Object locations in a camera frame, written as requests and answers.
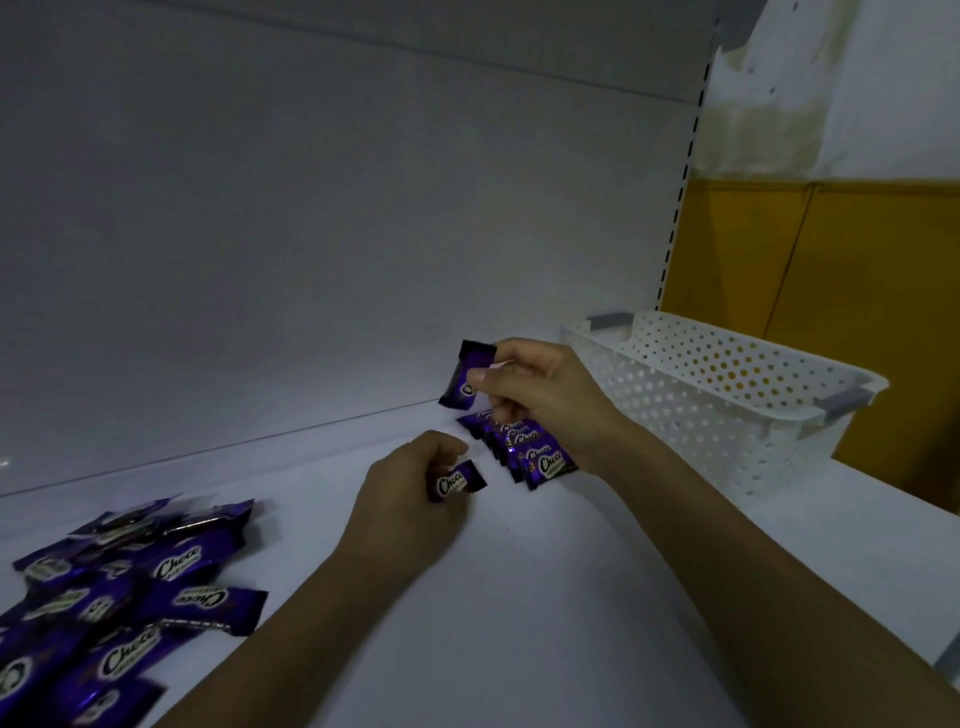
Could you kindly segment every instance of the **purple candy wrapper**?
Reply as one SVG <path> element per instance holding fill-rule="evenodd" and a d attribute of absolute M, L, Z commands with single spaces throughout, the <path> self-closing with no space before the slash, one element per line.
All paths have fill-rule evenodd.
<path fill-rule="evenodd" d="M 121 528 L 125 525 L 131 525 L 142 521 L 147 516 L 160 510 L 176 496 L 159 498 L 157 500 L 148 500 L 146 503 L 135 505 L 133 508 L 127 508 L 123 511 L 107 511 L 98 516 L 93 521 L 85 523 L 80 528 L 70 531 L 72 536 L 95 536 L 98 533 L 112 531 L 115 528 Z"/>
<path fill-rule="evenodd" d="M 211 528 L 243 528 L 250 520 L 254 500 L 244 500 L 242 503 L 215 505 L 198 513 L 185 514 L 181 519 L 172 522 L 163 530 L 164 536 L 185 538 L 208 531 Z"/>
<path fill-rule="evenodd" d="M 107 692 L 128 685 L 131 678 L 198 634 L 197 630 L 168 630 L 157 624 L 117 634 L 87 652 L 56 682 L 48 696 L 51 710 L 64 717 L 82 715 Z"/>
<path fill-rule="evenodd" d="M 487 369 L 493 364 L 495 356 L 496 346 L 493 344 L 465 339 L 460 346 L 457 368 L 453 370 L 446 392 L 440 397 L 440 404 L 451 409 L 470 409 L 477 393 L 467 384 L 467 372 L 471 369 Z"/>
<path fill-rule="evenodd" d="M 477 471 L 472 460 L 465 460 L 446 475 L 430 480 L 426 486 L 426 496 L 434 503 L 444 502 L 444 498 L 457 491 L 476 493 L 487 487 L 487 481 Z"/>
<path fill-rule="evenodd" d="M 160 583 L 143 597 L 130 619 L 140 624 L 221 629 L 246 637 L 260 622 L 266 599 L 266 592 L 255 589 Z"/>
<path fill-rule="evenodd" d="M 474 440 L 479 440 L 483 437 L 483 424 L 485 422 L 492 422 L 492 420 L 493 410 L 491 409 L 485 409 L 482 412 L 473 412 L 472 414 L 457 418 L 457 422 L 470 433 L 470 436 Z"/>
<path fill-rule="evenodd" d="M 181 586 L 213 579 L 226 560 L 244 546 L 242 531 L 217 528 L 174 544 L 158 544 L 145 569 L 153 579 Z"/>
<path fill-rule="evenodd" d="M 532 491 L 547 480 L 578 470 L 566 450 L 547 432 L 515 448 L 515 453 L 517 463 L 523 468 L 523 479 Z"/>
<path fill-rule="evenodd" d="M 100 579 L 87 586 L 74 586 L 53 598 L 23 611 L 21 622 L 48 622 L 74 619 L 97 624 L 112 618 L 133 597 L 132 579 Z"/>
<path fill-rule="evenodd" d="M 67 725 L 133 728 L 166 691 L 166 688 L 143 678 L 123 680 L 89 701 L 84 708 L 68 708 L 62 719 Z"/>
<path fill-rule="evenodd" d="M 48 681 L 60 671 L 83 639 L 84 632 L 78 629 L 56 629 L 42 635 L 24 633 L 16 644 L 2 651 L 0 724 L 33 724 L 13 716 L 22 716 L 32 707 L 35 702 L 32 697 L 43 692 Z"/>

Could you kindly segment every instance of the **stack of chocolate bars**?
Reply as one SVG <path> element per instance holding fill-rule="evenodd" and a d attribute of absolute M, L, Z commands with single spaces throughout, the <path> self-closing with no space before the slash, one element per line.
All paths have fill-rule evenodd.
<path fill-rule="evenodd" d="M 487 409 L 458 417 L 457 422 L 475 440 L 483 440 L 515 483 L 525 482 L 532 491 L 547 480 L 577 470 L 553 435 L 533 420 L 499 425 L 493 420 L 493 411 Z"/>
<path fill-rule="evenodd" d="M 211 582 L 244 546 L 253 501 L 109 512 L 13 563 L 0 615 L 0 725 L 134 726 L 165 688 L 140 677 L 204 629 L 249 635 L 266 592 Z"/>

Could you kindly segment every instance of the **finger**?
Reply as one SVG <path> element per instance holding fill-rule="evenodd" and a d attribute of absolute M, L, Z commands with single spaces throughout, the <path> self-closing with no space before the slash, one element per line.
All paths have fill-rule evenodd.
<path fill-rule="evenodd" d="M 440 452 L 433 456 L 433 460 L 430 461 L 430 464 L 449 468 L 450 466 L 457 464 L 457 456 L 452 452 Z"/>
<path fill-rule="evenodd" d="M 467 443 L 460 438 L 448 435 L 445 432 L 438 432 L 435 429 L 428 429 L 404 447 L 412 451 L 419 460 L 423 461 L 424 465 L 432 462 L 438 456 L 453 455 L 456 457 L 464 454 L 468 449 Z"/>
<path fill-rule="evenodd" d="M 474 389 L 488 395 L 513 400 L 525 407 L 533 407 L 544 396 L 547 380 L 527 376 L 509 369 L 471 369 L 467 381 Z"/>
<path fill-rule="evenodd" d="M 513 359 L 547 374 L 564 360 L 567 351 L 569 349 L 560 344 L 550 344 L 536 339 L 504 339 L 496 343 L 496 356 L 493 358 L 493 363 Z"/>

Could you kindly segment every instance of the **perforated basket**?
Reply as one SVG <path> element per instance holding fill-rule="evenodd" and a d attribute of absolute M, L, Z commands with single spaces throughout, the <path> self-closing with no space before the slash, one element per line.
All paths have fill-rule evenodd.
<path fill-rule="evenodd" d="M 629 338 L 609 343 L 611 329 Z M 613 314 L 564 340 L 621 411 L 743 507 L 812 474 L 888 382 L 668 313 Z"/>

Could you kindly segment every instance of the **basket handle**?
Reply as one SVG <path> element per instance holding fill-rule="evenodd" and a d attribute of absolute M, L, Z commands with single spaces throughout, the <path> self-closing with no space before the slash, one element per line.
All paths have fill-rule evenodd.
<path fill-rule="evenodd" d="M 604 313 L 600 316 L 587 316 L 590 322 L 590 333 L 602 331 L 605 328 L 631 327 L 634 325 L 634 314 L 626 311 Z"/>
<path fill-rule="evenodd" d="M 824 410 L 826 413 L 824 425 L 829 425 L 844 415 L 849 415 L 851 412 L 866 407 L 874 400 L 875 396 L 876 392 L 872 392 L 866 387 L 851 387 L 821 400 L 814 400 L 814 404 Z"/>

